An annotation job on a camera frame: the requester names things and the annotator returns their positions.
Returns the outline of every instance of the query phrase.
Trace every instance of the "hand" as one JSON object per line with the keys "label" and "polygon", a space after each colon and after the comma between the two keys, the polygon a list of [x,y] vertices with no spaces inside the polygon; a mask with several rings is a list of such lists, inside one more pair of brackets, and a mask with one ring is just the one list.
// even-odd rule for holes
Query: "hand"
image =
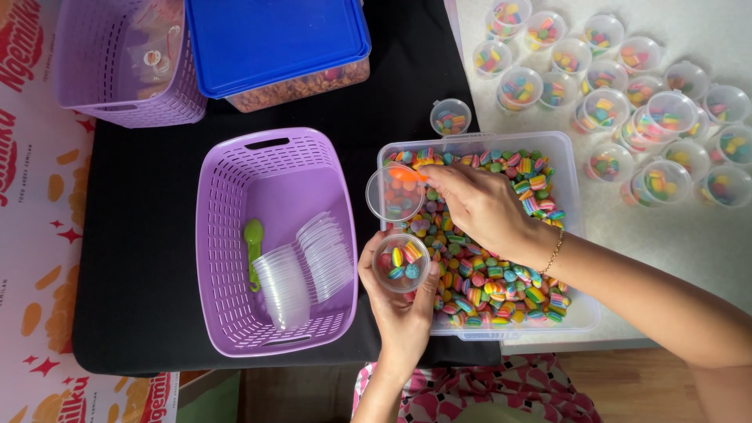
{"label": "hand", "polygon": [[533,269],[545,267],[558,230],[525,213],[509,178],[461,163],[421,166],[420,173],[444,197],[452,221],[482,247]]}
{"label": "hand", "polygon": [[386,234],[378,231],[365,244],[358,261],[358,274],[365,290],[368,291],[371,309],[381,334],[379,367],[388,370],[401,381],[401,385],[404,385],[428,345],[439,269],[438,263],[430,263],[428,279],[420,284],[412,303],[408,302],[403,294],[387,290],[376,279],[371,267],[374,250],[385,236]]}

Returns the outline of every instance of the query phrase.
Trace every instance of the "pink patterned clothing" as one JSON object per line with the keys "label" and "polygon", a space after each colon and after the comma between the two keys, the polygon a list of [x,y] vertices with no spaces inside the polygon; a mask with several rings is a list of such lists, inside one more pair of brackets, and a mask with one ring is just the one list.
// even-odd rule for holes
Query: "pink patterned clothing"
{"label": "pink patterned clothing", "polygon": [[[468,406],[493,402],[553,423],[601,423],[593,401],[575,390],[555,354],[504,356],[497,367],[445,367],[413,372],[402,389],[398,423],[449,423]],[[358,375],[353,413],[376,363]]]}

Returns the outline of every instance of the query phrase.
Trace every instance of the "person's left hand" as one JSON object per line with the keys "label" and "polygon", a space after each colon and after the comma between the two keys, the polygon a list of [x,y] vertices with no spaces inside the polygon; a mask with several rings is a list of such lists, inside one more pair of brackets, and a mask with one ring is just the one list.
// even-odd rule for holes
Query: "person's left hand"
{"label": "person's left hand", "polygon": [[404,378],[404,384],[428,345],[439,266],[435,261],[430,263],[428,278],[418,287],[415,301],[408,302],[403,294],[381,286],[371,267],[374,250],[385,236],[384,232],[378,231],[365,244],[358,261],[358,274],[368,291],[371,309],[381,334],[379,367],[386,367],[395,377]]}

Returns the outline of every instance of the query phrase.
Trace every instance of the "black tablecloth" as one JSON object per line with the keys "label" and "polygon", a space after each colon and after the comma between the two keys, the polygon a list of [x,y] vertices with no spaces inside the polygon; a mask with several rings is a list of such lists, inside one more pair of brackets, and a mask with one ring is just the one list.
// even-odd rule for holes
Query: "black tablecloth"
{"label": "black tablecloth", "polygon": [[[389,142],[437,138],[429,112],[455,97],[472,108],[441,0],[365,5],[371,77],[361,84],[242,114],[211,101],[192,125],[124,129],[99,121],[89,174],[73,328],[78,363],[94,373],[274,367],[374,361],[381,341],[368,296],[342,338],[263,358],[227,358],[206,333],[196,275],[196,188],[216,144],[267,129],[309,126],[332,140],[352,196],[358,248],[378,229],[365,183]],[[473,122],[469,132],[477,132]],[[434,336],[420,365],[497,364],[497,342]]]}

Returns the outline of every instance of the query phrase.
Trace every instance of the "person's right hand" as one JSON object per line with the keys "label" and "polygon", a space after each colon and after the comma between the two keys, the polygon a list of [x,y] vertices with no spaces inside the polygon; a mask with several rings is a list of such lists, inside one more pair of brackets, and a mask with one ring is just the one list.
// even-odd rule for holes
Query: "person's right hand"
{"label": "person's right hand", "polygon": [[558,230],[525,213],[509,178],[461,163],[421,166],[420,173],[444,197],[452,221],[482,247],[533,269],[545,267]]}

